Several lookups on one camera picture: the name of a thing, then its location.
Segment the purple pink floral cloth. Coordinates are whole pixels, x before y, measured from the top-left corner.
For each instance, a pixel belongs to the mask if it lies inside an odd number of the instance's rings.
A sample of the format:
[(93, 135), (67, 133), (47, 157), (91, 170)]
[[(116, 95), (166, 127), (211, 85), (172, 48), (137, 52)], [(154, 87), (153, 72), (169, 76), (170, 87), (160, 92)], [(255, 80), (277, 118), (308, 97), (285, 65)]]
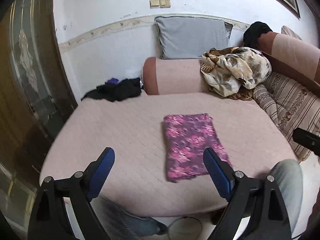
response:
[(203, 163), (203, 153), (212, 148), (218, 157), (231, 164), (221, 144), (212, 118), (207, 113), (192, 115), (167, 115), (163, 119), (167, 148), (167, 180), (177, 183), (208, 174)]

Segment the black clothes pile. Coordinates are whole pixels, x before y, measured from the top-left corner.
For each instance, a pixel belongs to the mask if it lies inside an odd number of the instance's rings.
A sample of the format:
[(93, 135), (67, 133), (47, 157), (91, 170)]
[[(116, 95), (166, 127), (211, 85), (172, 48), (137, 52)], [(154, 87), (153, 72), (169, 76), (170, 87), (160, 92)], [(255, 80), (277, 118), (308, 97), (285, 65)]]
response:
[(107, 100), (109, 102), (123, 101), (141, 95), (143, 84), (141, 79), (124, 79), (118, 83), (107, 82), (96, 89), (87, 92), (82, 100), (90, 98), (94, 100)]

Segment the person's jeans leg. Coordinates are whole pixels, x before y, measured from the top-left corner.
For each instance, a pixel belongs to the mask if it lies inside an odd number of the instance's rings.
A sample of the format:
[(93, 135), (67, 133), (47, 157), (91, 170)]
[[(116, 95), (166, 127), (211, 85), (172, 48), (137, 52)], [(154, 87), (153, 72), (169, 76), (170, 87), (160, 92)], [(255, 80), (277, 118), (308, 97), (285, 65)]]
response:
[(293, 159), (278, 162), (270, 171), (282, 194), (293, 233), (303, 200), (303, 173), (299, 163)]

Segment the striped floral cushion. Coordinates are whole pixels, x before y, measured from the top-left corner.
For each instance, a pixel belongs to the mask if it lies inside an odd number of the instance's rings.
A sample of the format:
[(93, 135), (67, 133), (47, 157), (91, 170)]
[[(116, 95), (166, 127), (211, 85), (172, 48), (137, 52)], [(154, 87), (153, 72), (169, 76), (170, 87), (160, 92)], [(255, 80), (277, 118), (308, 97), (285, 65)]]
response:
[(273, 72), (253, 89), (253, 99), (268, 114), (289, 142), (298, 161), (311, 154), (292, 139), (293, 130), (319, 135), (319, 98), (297, 81)]

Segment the pink brown long bolster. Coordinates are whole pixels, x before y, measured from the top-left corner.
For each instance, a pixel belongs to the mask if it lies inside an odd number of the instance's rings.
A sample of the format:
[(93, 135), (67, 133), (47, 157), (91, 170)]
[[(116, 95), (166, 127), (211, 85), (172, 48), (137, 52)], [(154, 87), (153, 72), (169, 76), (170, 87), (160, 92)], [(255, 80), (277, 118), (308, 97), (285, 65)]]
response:
[(294, 79), (319, 96), (319, 48), (272, 31), (258, 38), (257, 48), (269, 59), (274, 72)]

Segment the cream leaf-print crumpled cloth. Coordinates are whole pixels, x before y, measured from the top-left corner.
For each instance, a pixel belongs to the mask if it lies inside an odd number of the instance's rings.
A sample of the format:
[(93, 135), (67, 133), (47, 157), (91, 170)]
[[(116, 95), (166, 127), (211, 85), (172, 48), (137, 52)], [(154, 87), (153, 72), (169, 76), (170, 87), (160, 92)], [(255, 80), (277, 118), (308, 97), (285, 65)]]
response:
[(272, 66), (262, 52), (253, 48), (212, 48), (202, 54), (200, 72), (211, 92), (251, 101), (253, 89), (271, 75)]

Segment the black garment on bolster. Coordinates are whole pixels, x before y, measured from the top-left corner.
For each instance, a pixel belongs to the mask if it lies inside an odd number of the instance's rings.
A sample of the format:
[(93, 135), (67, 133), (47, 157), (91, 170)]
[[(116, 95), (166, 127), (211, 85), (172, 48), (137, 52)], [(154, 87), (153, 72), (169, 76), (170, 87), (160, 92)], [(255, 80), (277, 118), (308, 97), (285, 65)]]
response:
[(270, 31), (272, 31), (272, 29), (266, 23), (260, 21), (252, 23), (250, 27), (244, 32), (244, 47), (256, 48), (258, 38)]

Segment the dark wooden glass door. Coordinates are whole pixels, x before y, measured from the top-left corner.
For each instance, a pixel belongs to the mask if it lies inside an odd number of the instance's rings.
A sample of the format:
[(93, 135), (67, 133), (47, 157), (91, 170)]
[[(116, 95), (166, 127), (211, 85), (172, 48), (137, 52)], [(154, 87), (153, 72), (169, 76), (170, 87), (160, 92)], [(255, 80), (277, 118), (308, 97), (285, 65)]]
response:
[(26, 239), (44, 159), (76, 106), (57, 49), (53, 0), (1, 13), (1, 213)]

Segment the pink brown bolster cushion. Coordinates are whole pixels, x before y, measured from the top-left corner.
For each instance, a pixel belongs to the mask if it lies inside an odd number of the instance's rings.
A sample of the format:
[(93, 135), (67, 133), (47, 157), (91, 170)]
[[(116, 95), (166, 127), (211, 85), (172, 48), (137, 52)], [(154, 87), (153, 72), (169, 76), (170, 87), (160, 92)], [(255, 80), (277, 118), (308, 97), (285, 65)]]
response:
[(199, 59), (146, 59), (142, 71), (144, 90), (148, 95), (208, 92), (209, 86), (200, 72)]

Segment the grey pillow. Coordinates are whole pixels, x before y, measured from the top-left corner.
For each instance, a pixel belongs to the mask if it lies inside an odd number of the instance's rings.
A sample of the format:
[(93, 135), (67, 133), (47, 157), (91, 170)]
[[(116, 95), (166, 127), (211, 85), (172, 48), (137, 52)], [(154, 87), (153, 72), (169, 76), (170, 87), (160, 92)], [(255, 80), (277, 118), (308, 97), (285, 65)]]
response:
[(212, 48), (227, 48), (233, 29), (225, 21), (202, 17), (158, 16), (155, 24), (162, 59), (199, 59)]

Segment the beige wall switch plate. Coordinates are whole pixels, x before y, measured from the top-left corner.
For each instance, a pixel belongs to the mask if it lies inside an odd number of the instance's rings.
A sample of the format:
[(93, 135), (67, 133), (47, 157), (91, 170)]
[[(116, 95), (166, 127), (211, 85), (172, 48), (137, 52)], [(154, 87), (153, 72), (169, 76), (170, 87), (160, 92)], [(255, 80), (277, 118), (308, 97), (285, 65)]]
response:
[(150, 0), (150, 8), (170, 8), (171, 0)]

